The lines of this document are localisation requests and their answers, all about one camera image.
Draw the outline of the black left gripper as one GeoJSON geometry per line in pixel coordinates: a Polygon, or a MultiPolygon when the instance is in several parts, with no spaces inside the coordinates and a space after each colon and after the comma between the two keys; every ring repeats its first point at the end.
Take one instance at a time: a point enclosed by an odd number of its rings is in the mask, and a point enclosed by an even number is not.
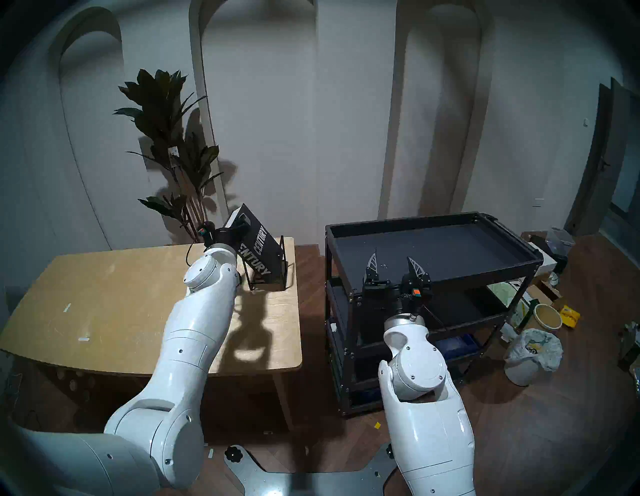
{"type": "Polygon", "coordinates": [[[233,251],[239,251],[243,239],[251,229],[251,221],[246,214],[237,214],[233,226],[216,228],[211,233],[211,246],[226,245],[233,251]]]}

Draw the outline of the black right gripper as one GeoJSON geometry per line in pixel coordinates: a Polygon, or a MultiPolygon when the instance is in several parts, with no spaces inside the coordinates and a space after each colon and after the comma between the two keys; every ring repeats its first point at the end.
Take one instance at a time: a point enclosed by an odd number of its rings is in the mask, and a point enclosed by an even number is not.
{"type": "Polygon", "coordinates": [[[382,316],[408,314],[417,316],[432,298],[430,275],[411,257],[408,263],[408,283],[393,285],[379,281],[377,251],[370,256],[365,267],[365,283],[362,287],[363,306],[382,316]]]}

